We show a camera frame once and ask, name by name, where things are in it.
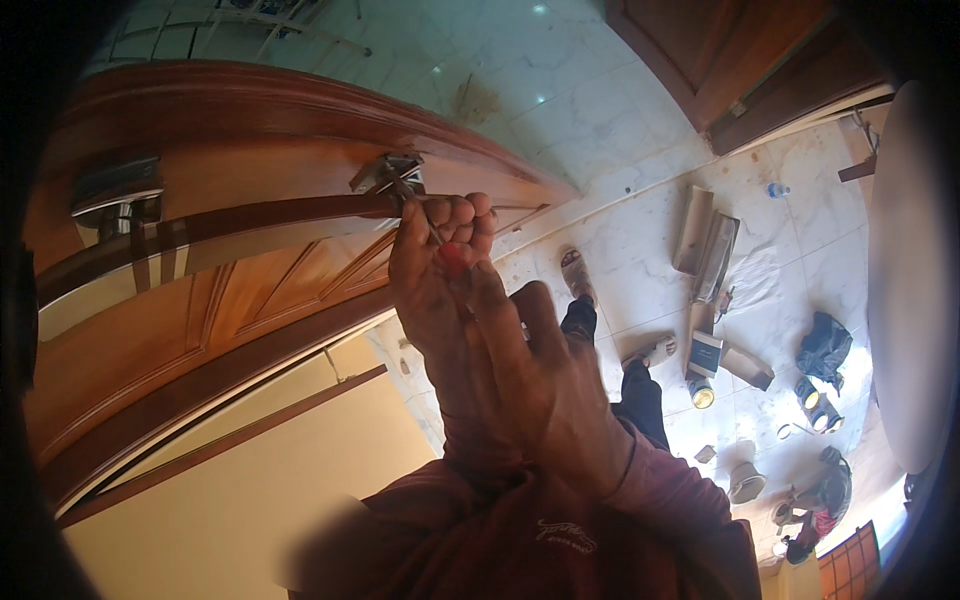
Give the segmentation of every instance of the door panel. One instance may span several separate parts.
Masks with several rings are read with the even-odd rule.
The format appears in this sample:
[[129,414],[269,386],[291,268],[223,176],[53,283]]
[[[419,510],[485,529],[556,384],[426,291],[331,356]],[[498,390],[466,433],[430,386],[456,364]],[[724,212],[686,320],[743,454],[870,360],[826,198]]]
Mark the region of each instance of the door panel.
[[607,0],[607,22],[703,132],[830,10],[827,0]]
[[[286,325],[387,285],[395,231],[383,227],[397,216],[396,206],[383,196],[354,194],[349,182],[380,156],[408,153],[423,159],[427,193],[489,193],[504,230],[578,197],[433,113],[302,73],[192,60],[118,68],[85,80],[51,133],[28,205],[24,239],[39,280],[52,282],[44,289],[61,298],[54,292],[69,292],[75,288],[64,282],[78,280],[71,265],[93,255],[84,254],[87,238],[69,214],[80,176],[158,157],[161,222],[155,230],[135,230],[129,243],[114,238],[87,249],[102,251],[94,254],[106,256],[111,269],[126,270],[121,275],[136,285],[130,292],[124,280],[127,295],[116,298],[127,300],[98,304],[100,312],[52,331],[41,344],[36,387],[25,401],[38,461],[45,465],[79,444],[58,468],[71,473],[67,479],[85,480],[68,466],[79,464],[86,444],[101,447],[124,430],[123,444],[84,459],[108,468],[162,425],[149,421],[154,409],[126,410],[140,398]],[[229,219],[214,212],[224,210],[232,211]],[[341,225],[346,221],[349,227]],[[203,234],[209,239],[195,243]],[[213,396],[196,400],[207,401]],[[140,416],[104,420],[121,408]],[[101,432],[107,421],[114,423],[112,433]],[[134,425],[136,432],[129,430]]]

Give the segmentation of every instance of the person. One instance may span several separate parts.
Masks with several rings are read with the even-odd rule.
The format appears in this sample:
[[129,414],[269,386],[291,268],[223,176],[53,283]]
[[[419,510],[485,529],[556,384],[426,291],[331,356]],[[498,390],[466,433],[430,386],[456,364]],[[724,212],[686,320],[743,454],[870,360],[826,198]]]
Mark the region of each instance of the person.
[[[850,508],[852,497],[852,473],[846,459],[833,446],[827,446],[820,453],[820,460],[827,463],[828,469],[815,486],[794,496],[791,488],[787,503],[778,511],[790,511],[791,524],[802,523],[804,527],[797,537],[785,536],[786,560],[791,564],[800,564],[813,552],[816,545],[828,533],[833,531],[840,519]],[[805,511],[801,516],[794,510]]]
[[[462,280],[447,280],[428,216],[470,266]],[[436,388],[444,456],[305,542],[290,597],[759,598],[749,523],[665,435],[641,432],[660,411],[652,357],[627,363],[618,419],[591,290],[563,325],[542,282],[508,297],[495,231],[486,194],[403,207],[390,285]]]

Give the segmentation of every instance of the maroon shirt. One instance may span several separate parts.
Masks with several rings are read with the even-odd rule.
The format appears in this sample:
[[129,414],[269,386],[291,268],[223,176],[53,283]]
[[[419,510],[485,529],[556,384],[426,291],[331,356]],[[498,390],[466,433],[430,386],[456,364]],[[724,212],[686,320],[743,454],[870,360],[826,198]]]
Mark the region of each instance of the maroon shirt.
[[624,427],[634,457],[598,501],[475,419],[444,415],[444,458],[301,554],[304,592],[291,597],[759,598],[749,522],[731,520],[697,469]]

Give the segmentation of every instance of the printed logo on shirt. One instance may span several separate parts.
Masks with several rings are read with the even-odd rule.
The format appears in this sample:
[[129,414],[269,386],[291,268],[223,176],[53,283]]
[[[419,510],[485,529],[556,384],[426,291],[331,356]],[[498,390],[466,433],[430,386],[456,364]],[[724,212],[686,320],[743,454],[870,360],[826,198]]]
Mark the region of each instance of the printed logo on shirt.
[[576,523],[548,523],[543,519],[537,521],[540,532],[536,540],[555,541],[570,546],[581,554],[589,554],[597,549],[597,542],[593,541],[587,532]]

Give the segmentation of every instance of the wooden door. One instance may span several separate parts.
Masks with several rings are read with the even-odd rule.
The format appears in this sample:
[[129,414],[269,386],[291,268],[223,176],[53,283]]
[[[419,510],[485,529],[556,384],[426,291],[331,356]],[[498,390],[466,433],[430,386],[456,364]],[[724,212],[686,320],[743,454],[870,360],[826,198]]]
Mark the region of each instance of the wooden door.
[[[437,115],[298,72],[192,60],[83,82],[51,134],[24,227],[40,295],[73,299],[41,336],[24,400],[55,501],[231,385],[389,308],[397,208],[349,182],[380,156],[409,153],[422,157],[428,193],[490,194],[501,230],[577,196]],[[161,222],[87,248],[69,211],[78,180],[142,157],[158,158]],[[201,252],[208,238],[231,243]],[[75,285],[97,265],[99,291]],[[203,385],[178,387],[205,366]]]
[[705,131],[830,15],[828,0],[607,0],[607,22]]

